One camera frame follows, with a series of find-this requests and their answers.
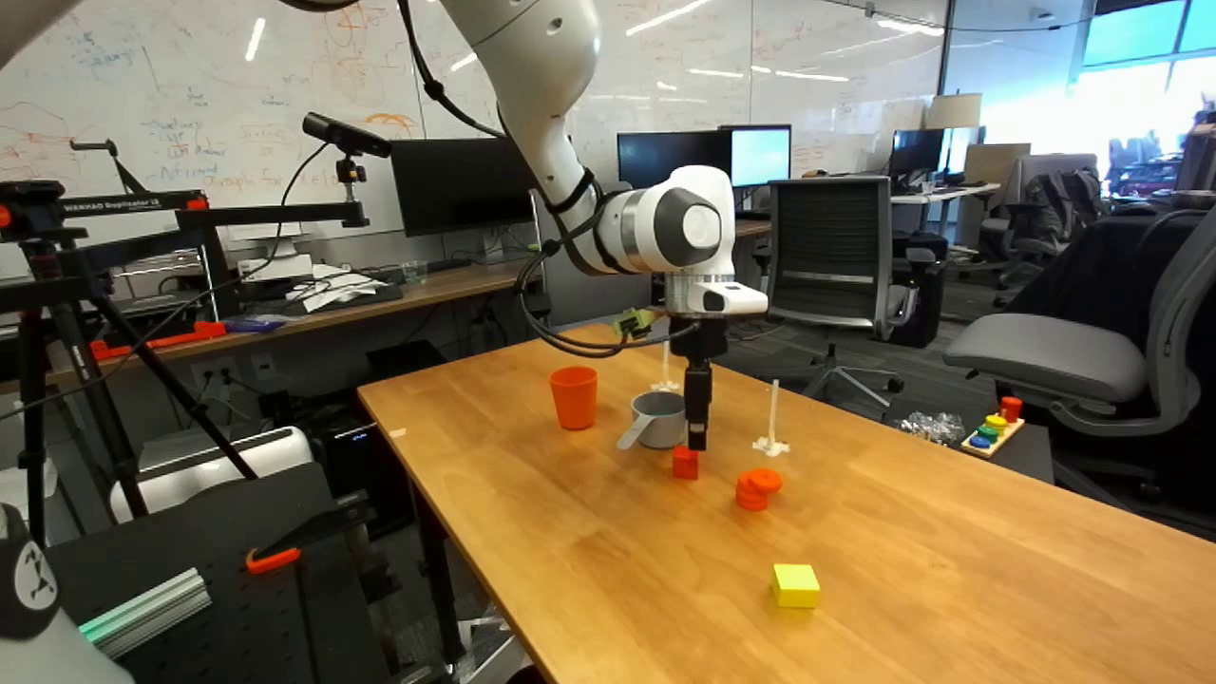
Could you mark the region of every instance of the whiteboard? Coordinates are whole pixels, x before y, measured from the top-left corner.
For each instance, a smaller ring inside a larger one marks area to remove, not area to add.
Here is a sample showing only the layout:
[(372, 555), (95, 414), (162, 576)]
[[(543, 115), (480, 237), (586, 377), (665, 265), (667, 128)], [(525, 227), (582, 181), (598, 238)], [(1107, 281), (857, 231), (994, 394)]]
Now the whiteboard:
[[(452, 98), (495, 118), (495, 90), (437, 0), (410, 0), (420, 49)], [(828, 0), (713, 0), (685, 19), (628, 34), (680, 0), (600, 0), (600, 68), (571, 109), (571, 137), (600, 180), (614, 180), (623, 128), (713, 128), (791, 120), (795, 171), (862, 171), (875, 142), (909, 124), (935, 90), (940, 47), (897, 39)], [(757, 76), (757, 65), (850, 73), (840, 84)], [(395, 0), (329, 14), (280, 0), (83, 0), (0, 73), (0, 180), (61, 180), (69, 194), (118, 194), (107, 157), (69, 142), (112, 142), (152, 189), (205, 189), (211, 204), (277, 204), (318, 143), (309, 109), (380, 137), (466, 137), (427, 104)], [(338, 200), (334, 160), (318, 157), (294, 200)], [(358, 196), (400, 231), (391, 163), (363, 160)], [(166, 231), (172, 217), (95, 223), (95, 238)]]

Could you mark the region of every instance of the yellow block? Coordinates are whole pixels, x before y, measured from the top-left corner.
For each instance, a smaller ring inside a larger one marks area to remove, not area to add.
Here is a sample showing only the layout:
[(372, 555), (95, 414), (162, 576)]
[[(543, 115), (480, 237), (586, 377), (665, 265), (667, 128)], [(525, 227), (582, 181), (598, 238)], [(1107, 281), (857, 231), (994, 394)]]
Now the yellow block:
[(809, 564), (771, 564), (771, 589), (780, 609), (817, 609), (819, 576)]

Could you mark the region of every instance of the thin white stick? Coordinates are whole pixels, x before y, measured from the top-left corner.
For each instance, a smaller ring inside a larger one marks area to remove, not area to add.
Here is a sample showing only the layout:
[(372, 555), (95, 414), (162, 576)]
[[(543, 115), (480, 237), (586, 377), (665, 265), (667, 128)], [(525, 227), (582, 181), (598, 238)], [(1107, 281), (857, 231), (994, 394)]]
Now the thin white stick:
[(766, 445), (774, 445), (774, 393), (784, 389), (784, 379), (766, 384)]
[(674, 379), (674, 342), (661, 342), (661, 360), (656, 360), (656, 393), (676, 393), (680, 384)]

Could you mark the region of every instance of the robot camera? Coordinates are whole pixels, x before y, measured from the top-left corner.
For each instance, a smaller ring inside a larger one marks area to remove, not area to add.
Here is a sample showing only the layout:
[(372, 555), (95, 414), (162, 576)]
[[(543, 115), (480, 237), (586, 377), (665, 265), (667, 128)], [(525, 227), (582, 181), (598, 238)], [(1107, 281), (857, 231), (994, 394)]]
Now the robot camera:
[(370, 152), (370, 157), (387, 157), (387, 152), (391, 152), (391, 143), (387, 143), (385, 137), (372, 137), (372, 134), (363, 134), (363, 128), (353, 128), (353, 124), (344, 124), (344, 120), (334, 120), (334, 118), (325, 118), (325, 115), (315, 115), (315, 109), (309, 109), (302, 134), (315, 137), (315, 142), (325, 142), (325, 143), (343, 149), (344, 157), (363, 157), (363, 152)]

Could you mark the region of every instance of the office chair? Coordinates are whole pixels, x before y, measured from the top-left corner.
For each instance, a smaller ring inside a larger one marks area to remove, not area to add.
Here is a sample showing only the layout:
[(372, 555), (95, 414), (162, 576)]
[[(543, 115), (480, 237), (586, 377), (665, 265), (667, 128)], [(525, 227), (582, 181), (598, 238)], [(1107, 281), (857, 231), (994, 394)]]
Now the office chair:
[[(891, 284), (891, 210), (884, 174), (798, 180), (774, 181), (771, 204), (771, 276), (766, 310), (774, 319), (828, 332), (888, 332), (909, 319), (912, 298)], [(824, 394), (831, 379), (888, 410), (880, 389), (862, 384), (880, 377), (884, 393), (902, 379), (876, 367), (848, 367), (828, 342), (819, 377), (804, 394)]]
[[(1144, 348), (1102, 327), (994, 310), (955, 338), (947, 364), (994, 377), (1083, 438), (1160, 438), (1180, 424), (1202, 399), (1184, 345), (1211, 281), (1216, 210), (1151, 290)], [(1151, 410), (1128, 410), (1133, 399), (1151, 399)]]
[(1216, 120), (1184, 134), (1173, 189), (1216, 189)]
[(1098, 204), (1095, 157), (1023, 157), (1011, 181), (1008, 269), (998, 284), (1023, 284), (1037, 265), (1061, 257), (1074, 231), (1098, 222)]
[(961, 276), (969, 274), (992, 274), (998, 284), (1008, 276), (1008, 227), (1011, 227), (1011, 196), (1016, 189), (1016, 171), (1031, 157), (1031, 143), (969, 143), (965, 149), (965, 168), (961, 180), (969, 186), (998, 181), (994, 194), (965, 196), (959, 204), (959, 238), (951, 251), (951, 262), (959, 265)]

